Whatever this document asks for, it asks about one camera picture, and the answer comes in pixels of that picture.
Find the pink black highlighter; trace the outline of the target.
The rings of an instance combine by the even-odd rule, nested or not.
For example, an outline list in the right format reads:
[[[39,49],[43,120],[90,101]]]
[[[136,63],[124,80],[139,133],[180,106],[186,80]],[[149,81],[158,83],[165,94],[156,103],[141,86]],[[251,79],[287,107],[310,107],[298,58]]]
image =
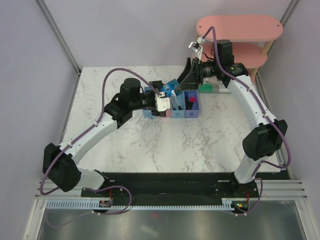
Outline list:
[[[194,110],[194,105],[195,105],[195,100],[196,98],[194,96],[191,96],[188,101],[187,101],[187,104],[186,104],[186,109],[188,111],[191,111],[191,110]]]

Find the blue white pen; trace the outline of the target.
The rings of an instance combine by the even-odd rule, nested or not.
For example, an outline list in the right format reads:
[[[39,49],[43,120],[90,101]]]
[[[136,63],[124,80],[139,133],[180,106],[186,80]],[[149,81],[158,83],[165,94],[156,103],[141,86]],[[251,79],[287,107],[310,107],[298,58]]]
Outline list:
[[[176,93],[175,93],[175,91],[173,90],[172,91],[172,99],[174,100],[174,102],[175,102],[175,104],[176,104],[176,106],[177,106],[177,108],[179,108],[179,103],[178,103],[178,100],[177,100],[177,95],[176,95]]]

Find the purple drawer bin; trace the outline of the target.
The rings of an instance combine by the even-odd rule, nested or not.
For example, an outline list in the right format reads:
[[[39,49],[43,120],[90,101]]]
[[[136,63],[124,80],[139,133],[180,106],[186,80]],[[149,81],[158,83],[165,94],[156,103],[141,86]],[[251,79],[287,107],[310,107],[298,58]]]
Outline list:
[[[197,90],[184,92],[185,118],[197,118],[200,113],[199,96]]]

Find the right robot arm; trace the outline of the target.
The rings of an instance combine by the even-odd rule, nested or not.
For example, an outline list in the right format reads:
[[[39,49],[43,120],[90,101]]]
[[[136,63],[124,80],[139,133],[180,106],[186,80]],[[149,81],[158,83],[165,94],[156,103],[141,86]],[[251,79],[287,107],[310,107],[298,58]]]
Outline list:
[[[216,77],[241,104],[250,133],[242,141],[244,156],[233,173],[236,180],[229,184],[230,193],[240,197],[247,191],[246,184],[254,180],[261,164],[268,164],[268,158],[281,148],[288,125],[285,120],[278,120],[258,96],[245,66],[235,62],[229,40],[218,41],[213,46],[214,58],[206,62],[201,60],[203,43],[199,38],[189,44],[194,58],[187,58],[176,90],[197,90],[204,79]]]

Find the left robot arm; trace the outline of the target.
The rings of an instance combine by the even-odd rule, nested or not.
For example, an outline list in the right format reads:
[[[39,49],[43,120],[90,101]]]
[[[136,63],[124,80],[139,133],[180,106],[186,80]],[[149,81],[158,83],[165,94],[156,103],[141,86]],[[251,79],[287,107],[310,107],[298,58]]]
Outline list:
[[[136,78],[127,78],[108,104],[103,104],[101,113],[82,133],[69,140],[55,145],[48,144],[44,148],[42,172],[63,192],[69,192],[77,185],[88,180],[87,187],[99,197],[106,196],[110,185],[96,171],[88,171],[77,167],[78,162],[98,142],[119,129],[133,116],[133,111],[152,109],[165,115],[170,108],[167,93],[155,92],[153,86],[141,92],[141,83]]]

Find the blue round tape dispenser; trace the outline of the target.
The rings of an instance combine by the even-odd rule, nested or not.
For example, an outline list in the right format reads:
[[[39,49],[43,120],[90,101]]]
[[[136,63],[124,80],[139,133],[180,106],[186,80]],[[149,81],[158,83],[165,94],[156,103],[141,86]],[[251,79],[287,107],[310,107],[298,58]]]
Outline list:
[[[161,92],[164,92],[168,98],[176,97],[177,96],[176,88],[178,87],[178,85],[179,85],[178,81],[176,79],[173,79],[163,84],[160,90]]]

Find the light blue drawer bin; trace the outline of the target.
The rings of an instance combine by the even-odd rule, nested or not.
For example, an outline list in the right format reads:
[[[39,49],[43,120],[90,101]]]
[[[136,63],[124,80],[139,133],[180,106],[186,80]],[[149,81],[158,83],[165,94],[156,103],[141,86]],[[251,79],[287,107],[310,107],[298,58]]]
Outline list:
[[[151,91],[151,92],[152,92],[152,90],[151,90],[149,87],[147,87],[147,86],[144,87],[144,91],[145,91],[145,92],[148,92],[148,91]],[[155,118],[157,118],[156,115],[153,115],[153,114],[152,114],[152,110],[149,109],[149,108],[144,108],[144,109],[142,110],[142,113],[143,113],[143,116],[144,116],[145,118],[147,118],[147,119],[155,119]]]

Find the pink drawer bin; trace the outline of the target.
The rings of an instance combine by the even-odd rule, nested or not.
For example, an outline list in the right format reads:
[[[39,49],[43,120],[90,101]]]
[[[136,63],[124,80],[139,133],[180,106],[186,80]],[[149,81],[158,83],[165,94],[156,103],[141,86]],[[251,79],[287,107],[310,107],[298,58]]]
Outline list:
[[[169,108],[169,109],[167,109],[167,110],[165,111],[165,117],[166,117],[166,118],[171,118],[171,108]]]

